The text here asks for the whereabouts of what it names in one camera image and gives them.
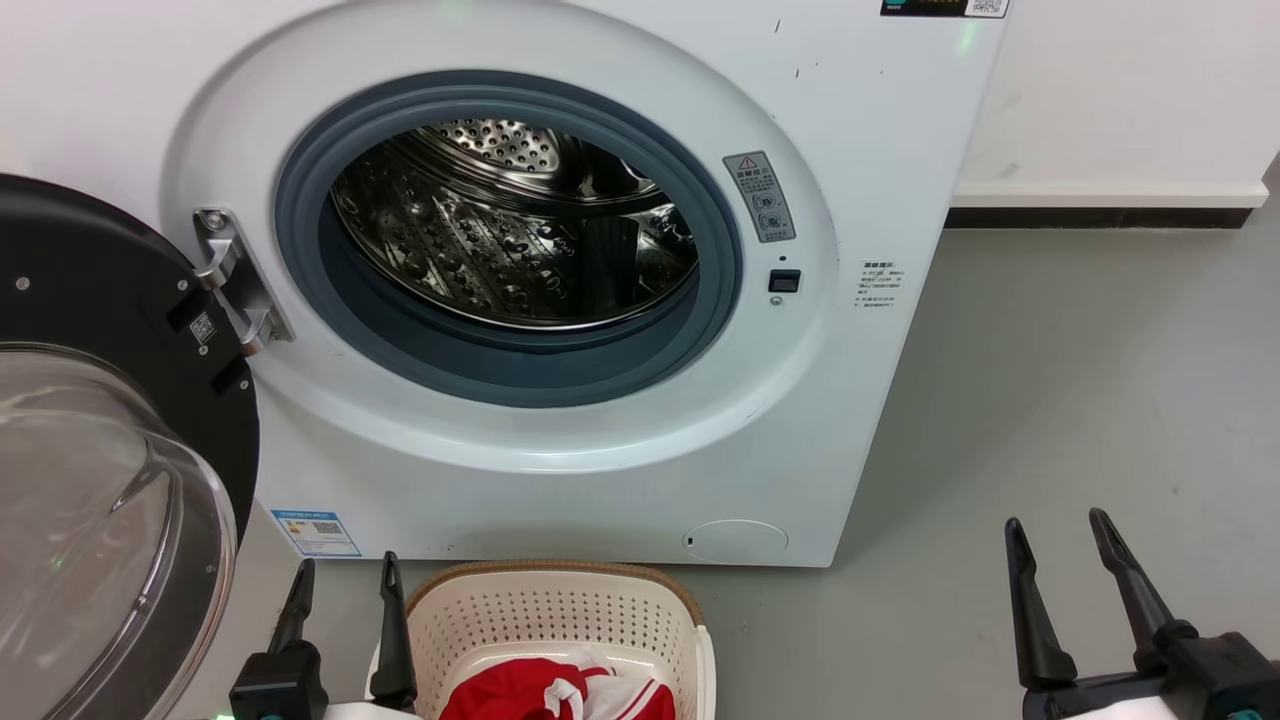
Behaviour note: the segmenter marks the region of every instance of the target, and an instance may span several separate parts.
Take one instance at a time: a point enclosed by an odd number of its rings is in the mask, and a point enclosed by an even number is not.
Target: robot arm
[[[1089,511],[1102,565],[1116,579],[1137,650],[1134,673],[1076,679],[1036,587],[1036,556],[1005,524],[1023,720],[1280,720],[1280,666],[1239,633],[1202,638],[1174,619],[1111,518]]]
[[[302,639],[302,624],[311,614],[315,560],[298,565],[289,598],[280,610],[266,652],[244,661],[232,687],[232,712],[237,720],[407,720],[417,700],[404,614],[404,588],[394,552],[383,557],[379,593],[383,597],[383,633],[378,664],[369,675],[367,702],[329,705],[320,684],[320,651]]]

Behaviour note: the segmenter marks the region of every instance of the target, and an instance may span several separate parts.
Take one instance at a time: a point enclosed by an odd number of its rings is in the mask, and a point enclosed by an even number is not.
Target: white wall
[[[1253,208],[1280,1],[1012,0],[957,206]]]

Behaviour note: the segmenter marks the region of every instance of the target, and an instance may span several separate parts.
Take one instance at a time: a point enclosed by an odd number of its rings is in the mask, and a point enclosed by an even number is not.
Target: metal hinge
[[[192,223],[207,260],[196,277],[223,304],[244,355],[256,355],[273,340],[292,341],[293,328],[257,272],[236,215],[225,208],[198,208]]]

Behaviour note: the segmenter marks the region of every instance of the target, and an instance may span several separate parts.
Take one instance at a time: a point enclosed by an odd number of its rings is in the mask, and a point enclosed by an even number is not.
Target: black baseboard
[[[1240,229],[1251,208],[952,208],[946,228]]]

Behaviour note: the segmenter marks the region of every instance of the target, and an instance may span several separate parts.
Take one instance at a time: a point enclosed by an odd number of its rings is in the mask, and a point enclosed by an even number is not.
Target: washing machine door
[[[163,717],[229,594],[257,468],[234,325],[164,238],[0,176],[0,697]]]

